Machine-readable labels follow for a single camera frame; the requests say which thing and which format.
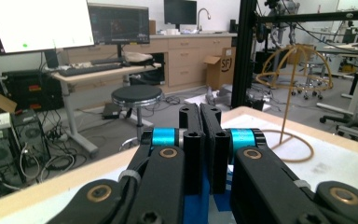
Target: gray floor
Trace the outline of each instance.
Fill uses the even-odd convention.
[[[319,118],[323,115],[337,115],[330,111],[323,110],[316,106],[318,102],[323,102],[328,105],[347,108],[350,99],[340,96],[341,93],[348,93],[351,87],[351,80],[341,77],[334,77],[334,88],[321,92],[324,97],[322,100],[314,97],[309,92],[310,98],[304,99],[303,92],[291,96],[291,103],[288,107],[288,119],[308,125],[315,129],[323,130],[326,134],[333,134],[336,132],[337,123],[327,121],[322,124]],[[165,99],[157,105],[150,105],[143,109],[143,117],[148,121],[154,123],[156,127],[178,127],[178,111],[183,106],[184,100],[194,96],[206,93],[206,88],[201,87],[183,92],[177,92],[165,96]],[[286,108],[286,100],[289,91],[287,89],[271,90],[261,84],[254,83],[249,93],[255,99],[261,99],[265,95],[269,95],[269,102],[271,109],[266,111],[271,115],[283,117]],[[98,161],[108,156],[118,153],[121,144],[134,136],[136,136],[135,123],[129,119],[102,119],[102,108],[94,108],[87,111],[76,111],[76,123],[79,132],[88,138],[93,144],[99,148],[99,153],[95,158],[90,158],[88,153],[72,140],[65,143],[57,142],[49,143],[49,149],[53,156],[62,155],[63,153],[72,153],[76,155],[76,163],[73,166],[79,167],[91,162]],[[58,111],[49,111],[48,113],[39,113],[39,118],[43,120],[45,117],[45,129],[61,123],[62,131],[68,131],[68,124],[65,120],[65,113],[63,109]],[[60,173],[50,173],[48,178]]]

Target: sink faucet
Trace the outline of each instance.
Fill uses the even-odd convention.
[[[198,32],[199,32],[199,31],[202,31],[202,26],[200,25],[200,13],[202,12],[202,10],[205,10],[206,13],[208,14],[208,20],[211,19],[211,15],[209,14],[209,11],[208,11],[205,7],[203,7],[202,9],[200,9],[200,10],[199,10],[199,15],[198,15],[198,17],[197,17],[197,31],[198,31]]]

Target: black stool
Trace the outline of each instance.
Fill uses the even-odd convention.
[[[133,108],[136,108],[137,113],[136,138],[127,140],[121,147],[135,139],[138,143],[141,141],[144,126],[142,123],[142,106],[157,103],[161,99],[161,96],[162,90],[160,88],[149,85],[126,86],[112,92],[113,103],[119,105],[120,107],[127,107],[130,109],[127,113],[127,118],[131,115]]]

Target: cabinet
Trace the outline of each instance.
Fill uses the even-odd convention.
[[[164,53],[164,92],[180,91],[205,85],[207,55],[220,55],[222,48],[231,47],[229,35],[151,36],[150,44],[123,46],[124,51]],[[64,63],[83,63],[95,59],[117,57],[117,46],[96,46],[68,49],[62,53]]]

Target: stool seat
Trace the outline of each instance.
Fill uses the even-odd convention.
[[[162,90],[155,86],[134,85],[112,92],[113,103],[124,107],[152,105],[161,98]]]

